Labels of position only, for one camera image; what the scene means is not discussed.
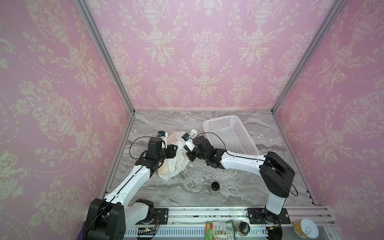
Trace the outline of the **white plastic bag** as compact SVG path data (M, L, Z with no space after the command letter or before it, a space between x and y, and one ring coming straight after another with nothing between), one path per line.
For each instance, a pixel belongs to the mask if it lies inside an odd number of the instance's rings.
M182 136L186 134L185 131L174 131L169 137L167 137L168 145L177 146L176 155L173 158L165 159L162 166L158 169L159 177L163 180L169 180L177 176L182 172L190 162L187 157L187 150L184 149L186 146Z

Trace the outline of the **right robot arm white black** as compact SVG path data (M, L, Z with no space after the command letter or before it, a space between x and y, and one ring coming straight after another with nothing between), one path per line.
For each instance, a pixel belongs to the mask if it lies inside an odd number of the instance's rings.
M269 190L267 203L262 210L262 218L273 224L280 224L283 205L292 193L295 170L278 154L266 155L238 154L214 146L202 134L192 138L184 134L182 139L187 150L187 157L192 162L196 158L204 160L207 166L215 169L233 169L260 176Z

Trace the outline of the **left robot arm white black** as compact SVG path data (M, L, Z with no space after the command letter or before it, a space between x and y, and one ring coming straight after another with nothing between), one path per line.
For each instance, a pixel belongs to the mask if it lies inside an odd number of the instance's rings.
M133 170L116 189L103 199L94 199L84 223L83 240L122 240L126 230L140 221L151 221L154 204L147 200L131 202L137 191L161 167L176 156L178 147L163 137L148 137L148 147L136 159Z

